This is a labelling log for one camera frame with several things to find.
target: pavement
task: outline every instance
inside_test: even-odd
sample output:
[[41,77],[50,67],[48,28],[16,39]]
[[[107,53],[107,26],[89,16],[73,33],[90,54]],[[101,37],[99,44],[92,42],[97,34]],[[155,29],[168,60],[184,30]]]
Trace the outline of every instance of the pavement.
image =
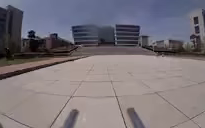
[[33,70],[37,70],[40,68],[52,66],[55,64],[81,59],[84,57],[85,56],[51,58],[47,60],[39,60],[35,62],[27,62],[23,64],[14,64],[14,65],[0,67],[0,80],[11,76],[20,75],[22,73],[30,72]]
[[155,53],[138,46],[91,46],[81,47],[72,55],[155,55]]
[[0,80],[5,128],[205,128],[205,61],[98,55]]

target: curb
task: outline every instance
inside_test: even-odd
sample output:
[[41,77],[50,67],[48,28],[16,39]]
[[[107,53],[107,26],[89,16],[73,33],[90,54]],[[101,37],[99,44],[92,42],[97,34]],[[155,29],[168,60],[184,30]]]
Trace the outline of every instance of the curb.
[[13,71],[13,72],[8,72],[8,73],[5,73],[5,74],[0,74],[0,80],[5,79],[5,78],[9,78],[9,77],[13,77],[13,76],[17,76],[17,75],[20,75],[20,74],[24,74],[24,73],[27,73],[27,72],[31,72],[31,71],[34,71],[34,70],[37,70],[37,69],[46,68],[46,67],[50,67],[50,66],[53,66],[53,65],[57,65],[57,64],[61,64],[61,63],[69,62],[69,61],[75,61],[75,60],[78,60],[78,59],[83,59],[83,58],[86,58],[86,57],[88,57],[88,56],[72,58],[72,59],[68,59],[68,60],[64,60],[64,61],[53,62],[53,63],[49,63],[49,64],[44,64],[44,65],[38,65],[38,66],[35,66],[35,67],[30,67],[30,68],[25,68],[25,69],[21,69],[21,70],[16,70],[16,71]]

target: sky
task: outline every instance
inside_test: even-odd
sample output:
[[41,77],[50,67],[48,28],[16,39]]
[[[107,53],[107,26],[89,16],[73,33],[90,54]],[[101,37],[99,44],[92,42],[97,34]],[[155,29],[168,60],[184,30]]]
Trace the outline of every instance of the sky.
[[205,9],[205,0],[0,0],[24,11],[22,36],[58,33],[72,41],[71,26],[136,24],[152,40],[189,41],[189,13]]

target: grass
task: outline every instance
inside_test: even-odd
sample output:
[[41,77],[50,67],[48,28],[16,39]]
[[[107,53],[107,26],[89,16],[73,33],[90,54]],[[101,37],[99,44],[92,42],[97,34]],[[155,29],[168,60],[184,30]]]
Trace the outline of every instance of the grass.
[[31,58],[31,59],[14,59],[14,60],[6,60],[6,58],[0,59],[0,67],[8,66],[8,65],[15,65],[15,64],[23,64],[27,62],[35,62],[35,61],[42,61],[47,60],[49,58]]

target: white building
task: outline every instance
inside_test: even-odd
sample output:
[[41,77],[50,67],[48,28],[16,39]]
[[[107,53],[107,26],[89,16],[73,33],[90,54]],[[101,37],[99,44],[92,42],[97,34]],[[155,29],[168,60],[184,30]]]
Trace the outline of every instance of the white building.
[[141,47],[149,46],[149,36],[142,35],[139,37]]
[[161,49],[179,50],[183,48],[184,42],[181,40],[160,40],[153,43],[153,46]]
[[199,9],[190,13],[192,35],[196,36],[198,49],[205,52],[205,10]]

